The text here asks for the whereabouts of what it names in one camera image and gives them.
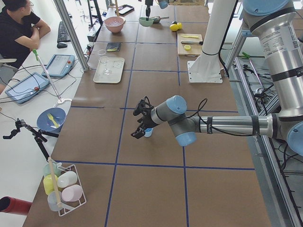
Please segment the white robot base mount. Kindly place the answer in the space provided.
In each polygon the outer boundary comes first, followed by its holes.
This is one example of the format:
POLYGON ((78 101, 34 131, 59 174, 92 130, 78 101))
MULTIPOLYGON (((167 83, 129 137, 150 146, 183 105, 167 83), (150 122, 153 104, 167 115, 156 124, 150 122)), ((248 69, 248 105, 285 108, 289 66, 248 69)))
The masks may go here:
POLYGON ((224 36, 233 17, 236 0, 215 0, 202 52, 194 61, 189 62, 188 78, 190 83, 222 83, 219 52, 224 43, 224 36))

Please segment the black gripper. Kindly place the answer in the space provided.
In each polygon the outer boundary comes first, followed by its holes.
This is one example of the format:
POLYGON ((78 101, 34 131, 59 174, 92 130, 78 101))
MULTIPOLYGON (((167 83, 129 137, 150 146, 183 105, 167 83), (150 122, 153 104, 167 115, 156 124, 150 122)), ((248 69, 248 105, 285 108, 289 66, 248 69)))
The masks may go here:
POLYGON ((142 117, 137 120, 139 127, 135 130, 135 132, 131 133, 132 137, 140 139, 145 135, 145 129, 154 128, 157 126, 157 124, 152 121, 151 112, 153 109, 154 106, 150 104, 149 98, 147 96, 139 101, 133 111, 133 115, 138 116, 139 114, 142 114, 142 117))
POLYGON ((153 0, 145 0, 145 5, 146 5, 146 10, 145 10, 146 21, 148 21, 150 13, 151 13, 151 7, 150 6, 153 5, 153 0))

